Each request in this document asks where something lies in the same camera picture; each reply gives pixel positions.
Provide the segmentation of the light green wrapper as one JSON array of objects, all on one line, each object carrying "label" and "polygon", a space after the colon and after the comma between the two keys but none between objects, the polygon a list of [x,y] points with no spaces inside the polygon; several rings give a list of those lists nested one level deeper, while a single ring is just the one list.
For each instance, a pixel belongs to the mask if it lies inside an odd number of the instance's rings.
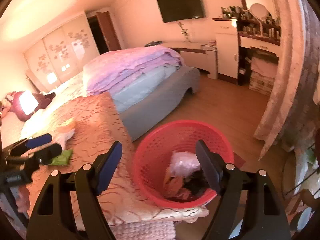
[{"label": "light green wrapper", "polygon": [[63,150],[60,155],[57,157],[54,157],[49,165],[54,165],[54,166],[66,166],[69,164],[69,161],[73,155],[73,150]]}]

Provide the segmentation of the brown wrapper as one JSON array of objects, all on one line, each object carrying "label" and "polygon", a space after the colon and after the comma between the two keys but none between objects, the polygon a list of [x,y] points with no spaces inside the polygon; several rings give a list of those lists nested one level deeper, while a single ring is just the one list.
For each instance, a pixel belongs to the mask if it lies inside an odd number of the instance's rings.
[{"label": "brown wrapper", "polygon": [[189,199],[191,191],[184,188],[184,178],[182,176],[172,176],[170,169],[167,168],[164,181],[162,194],[167,199],[177,201],[186,201]]}]

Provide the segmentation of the clear plastic bag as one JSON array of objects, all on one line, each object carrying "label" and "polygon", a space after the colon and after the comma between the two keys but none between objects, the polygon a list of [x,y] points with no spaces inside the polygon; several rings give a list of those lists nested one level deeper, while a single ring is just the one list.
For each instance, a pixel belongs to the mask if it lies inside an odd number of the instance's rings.
[{"label": "clear plastic bag", "polygon": [[200,170],[201,165],[195,153],[173,152],[169,169],[172,176],[187,178],[193,172]]}]

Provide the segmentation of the white paper napkin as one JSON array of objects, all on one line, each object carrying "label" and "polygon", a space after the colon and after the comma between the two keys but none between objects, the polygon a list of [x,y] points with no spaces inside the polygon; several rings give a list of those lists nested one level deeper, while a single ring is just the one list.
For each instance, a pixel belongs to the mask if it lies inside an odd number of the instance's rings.
[{"label": "white paper napkin", "polygon": [[53,136],[52,143],[59,144],[64,151],[66,149],[66,143],[74,135],[75,129],[70,129],[67,132],[59,132]]}]

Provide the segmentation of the yellow plastic comb packaging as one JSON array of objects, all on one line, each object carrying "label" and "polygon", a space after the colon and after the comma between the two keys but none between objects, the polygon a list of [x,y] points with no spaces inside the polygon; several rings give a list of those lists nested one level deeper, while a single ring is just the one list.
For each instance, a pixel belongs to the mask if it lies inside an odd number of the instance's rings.
[{"label": "yellow plastic comb packaging", "polygon": [[61,123],[57,126],[56,131],[57,133],[68,133],[71,130],[75,129],[76,127],[76,120],[74,118],[70,118],[65,122]]}]

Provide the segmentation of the dark plush toy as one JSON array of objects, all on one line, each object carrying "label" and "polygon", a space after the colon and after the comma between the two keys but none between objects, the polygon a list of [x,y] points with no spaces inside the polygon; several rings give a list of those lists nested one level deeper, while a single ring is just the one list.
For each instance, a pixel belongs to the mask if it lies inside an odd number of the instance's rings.
[{"label": "dark plush toy", "polygon": [[12,100],[9,100],[10,111],[15,113],[20,121],[26,122],[39,109],[46,109],[56,93],[50,94],[31,93],[26,90],[23,92],[12,92]]}]

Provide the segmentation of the glowing bedside lamp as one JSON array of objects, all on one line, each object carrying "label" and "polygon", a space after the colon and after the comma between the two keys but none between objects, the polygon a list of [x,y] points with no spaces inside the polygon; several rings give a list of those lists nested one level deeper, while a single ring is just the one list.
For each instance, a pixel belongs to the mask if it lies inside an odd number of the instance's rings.
[{"label": "glowing bedside lamp", "polygon": [[20,107],[25,115],[30,115],[38,107],[39,102],[33,96],[31,91],[24,91],[19,97]]}]

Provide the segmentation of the orange rose pattern bedspread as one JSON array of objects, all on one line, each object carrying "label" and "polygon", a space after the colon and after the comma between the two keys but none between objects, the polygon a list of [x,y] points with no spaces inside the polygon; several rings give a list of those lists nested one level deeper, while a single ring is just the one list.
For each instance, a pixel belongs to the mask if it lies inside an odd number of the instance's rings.
[{"label": "orange rose pattern bedspread", "polygon": [[154,221],[192,223],[209,214],[204,206],[165,209],[155,205],[141,193],[131,179],[135,147],[107,93],[88,97],[60,94],[41,116],[34,116],[25,123],[21,134],[56,135],[58,126],[71,118],[76,122],[75,133],[67,141],[66,147],[73,150],[73,154],[69,165],[58,168],[62,173],[74,172],[83,165],[92,163],[98,155],[106,153],[116,140],[123,146],[123,155],[111,183],[98,197],[110,226]]}]

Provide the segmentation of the floral sliding wardrobe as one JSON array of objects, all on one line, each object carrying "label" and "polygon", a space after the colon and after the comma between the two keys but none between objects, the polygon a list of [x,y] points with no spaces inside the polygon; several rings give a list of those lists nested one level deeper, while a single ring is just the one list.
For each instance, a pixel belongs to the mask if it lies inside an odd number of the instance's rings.
[{"label": "floral sliding wardrobe", "polygon": [[99,56],[85,14],[66,22],[24,52],[27,77],[41,92],[70,80]]}]

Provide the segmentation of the light blue folded blanket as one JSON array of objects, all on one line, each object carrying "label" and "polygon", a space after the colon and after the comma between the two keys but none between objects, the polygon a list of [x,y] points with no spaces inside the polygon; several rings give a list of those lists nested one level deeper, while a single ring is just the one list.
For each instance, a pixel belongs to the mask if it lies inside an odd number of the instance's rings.
[{"label": "light blue folded blanket", "polygon": [[117,111],[122,113],[145,99],[160,83],[177,70],[179,70],[178,66],[159,66],[147,73],[143,73],[118,92],[110,90]]}]

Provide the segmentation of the folded pink purple quilt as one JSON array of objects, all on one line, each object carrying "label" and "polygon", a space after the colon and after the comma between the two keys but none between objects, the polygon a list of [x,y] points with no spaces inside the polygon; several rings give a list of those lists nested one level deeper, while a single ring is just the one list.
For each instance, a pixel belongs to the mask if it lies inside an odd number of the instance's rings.
[{"label": "folded pink purple quilt", "polygon": [[161,45],[115,50],[87,63],[83,67],[82,83],[88,95],[99,94],[122,81],[126,86],[156,67],[183,65],[178,52]]}]

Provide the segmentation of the floral pink curtain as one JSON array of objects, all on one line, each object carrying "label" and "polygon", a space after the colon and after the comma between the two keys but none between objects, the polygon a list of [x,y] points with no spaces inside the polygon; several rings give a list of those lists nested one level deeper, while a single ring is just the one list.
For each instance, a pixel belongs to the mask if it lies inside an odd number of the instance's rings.
[{"label": "floral pink curtain", "polygon": [[280,143],[303,154],[319,130],[319,18],[308,0],[277,0],[281,56],[276,79],[254,137],[260,156]]}]

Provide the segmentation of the red plastic mesh basket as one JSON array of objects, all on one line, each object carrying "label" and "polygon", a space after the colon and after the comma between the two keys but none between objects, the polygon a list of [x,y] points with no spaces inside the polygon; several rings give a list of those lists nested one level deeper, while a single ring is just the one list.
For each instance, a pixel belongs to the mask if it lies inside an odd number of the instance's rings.
[{"label": "red plastic mesh basket", "polygon": [[215,127],[195,120],[178,120],[150,132],[139,144],[132,176],[142,193],[156,205],[188,209],[206,204],[216,192],[204,186],[196,156],[196,143],[203,140],[210,152],[233,163],[227,138]]}]

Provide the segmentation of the brown wooden door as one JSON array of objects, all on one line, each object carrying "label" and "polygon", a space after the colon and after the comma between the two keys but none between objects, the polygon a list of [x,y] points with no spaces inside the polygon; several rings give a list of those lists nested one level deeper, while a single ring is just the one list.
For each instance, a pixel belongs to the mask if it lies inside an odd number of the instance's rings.
[{"label": "brown wooden door", "polygon": [[121,50],[110,13],[108,11],[97,12],[97,19],[109,51]]}]

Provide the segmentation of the dressing table with drawer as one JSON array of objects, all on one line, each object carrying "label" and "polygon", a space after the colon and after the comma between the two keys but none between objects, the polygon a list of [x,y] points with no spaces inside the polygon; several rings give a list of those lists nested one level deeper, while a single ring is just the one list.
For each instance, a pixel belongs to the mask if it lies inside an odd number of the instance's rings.
[{"label": "dressing table with drawer", "polygon": [[259,49],[281,55],[280,39],[281,27],[272,23],[268,19],[261,22],[253,17],[249,11],[247,15],[238,18],[238,40],[239,46],[246,49]]}]

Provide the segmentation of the white low tv desk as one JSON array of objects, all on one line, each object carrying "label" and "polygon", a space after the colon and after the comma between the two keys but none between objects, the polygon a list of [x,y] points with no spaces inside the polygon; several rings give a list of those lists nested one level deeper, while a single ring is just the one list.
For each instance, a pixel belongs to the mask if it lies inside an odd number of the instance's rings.
[{"label": "white low tv desk", "polygon": [[177,51],[185,65],[207,71],[207,76],[217,79],[217,48],[193,42],[163,42],[164,47]]}]

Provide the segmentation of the rose in vase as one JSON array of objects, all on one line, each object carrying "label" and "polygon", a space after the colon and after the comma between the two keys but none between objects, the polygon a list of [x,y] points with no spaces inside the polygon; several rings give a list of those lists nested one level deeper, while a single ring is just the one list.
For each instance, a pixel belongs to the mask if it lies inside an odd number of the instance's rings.
[{"label": "rose in vase", "polygon": [[182,22],[178,22],[178,26],[179,26],[180,32],[181,32],[181,34],[184,36],[185,40],[186,40],[187,42],[190,42],[188,29],[185,29],[185,28],[183,27],[183,23],[182,23]]}]

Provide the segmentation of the white cabinet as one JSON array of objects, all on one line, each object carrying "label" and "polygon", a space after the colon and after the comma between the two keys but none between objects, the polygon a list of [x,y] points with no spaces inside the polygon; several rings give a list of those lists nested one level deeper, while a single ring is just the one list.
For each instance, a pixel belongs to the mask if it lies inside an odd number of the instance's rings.
[{"label": "white cabinet", "polygon": [[239,67],[239,41],[237,22],[213,20],[217,47],[218,74],[237,79]]}]

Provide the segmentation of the round white vanity mirror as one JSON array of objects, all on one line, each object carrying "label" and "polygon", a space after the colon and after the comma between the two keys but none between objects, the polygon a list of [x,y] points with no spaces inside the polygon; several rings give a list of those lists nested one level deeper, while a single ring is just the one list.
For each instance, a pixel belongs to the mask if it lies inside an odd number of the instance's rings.
[{"label": "round white vanity mirror", "polygon": [[259,22],[259,26],[260,26],[259,36],[263,37],[263,22],[268,17],[269,11],[264,5],[260,3],[253,3],[249,11],[253,15],[253,17]]}]

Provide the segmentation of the grey bed frame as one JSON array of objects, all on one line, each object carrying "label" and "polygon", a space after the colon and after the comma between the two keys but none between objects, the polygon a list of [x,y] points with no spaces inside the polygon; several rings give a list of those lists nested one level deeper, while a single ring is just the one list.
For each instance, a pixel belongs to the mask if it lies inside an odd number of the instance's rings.
[{"label": "grey bed frame", "polygon": [[199,87],[200,71],[183,66],[142,101],[120,113],[132,141],[139,139],[175,110],[188,90],[196,93]]}]

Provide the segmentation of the wall mounted black television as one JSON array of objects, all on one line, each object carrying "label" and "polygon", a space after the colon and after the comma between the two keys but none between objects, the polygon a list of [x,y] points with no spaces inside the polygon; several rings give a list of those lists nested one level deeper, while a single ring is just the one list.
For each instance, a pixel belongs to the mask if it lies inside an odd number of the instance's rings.
[{"label": "wall mounted black television", "polygon": [[204,18],[202,0],[157,0],[164,23]]}]

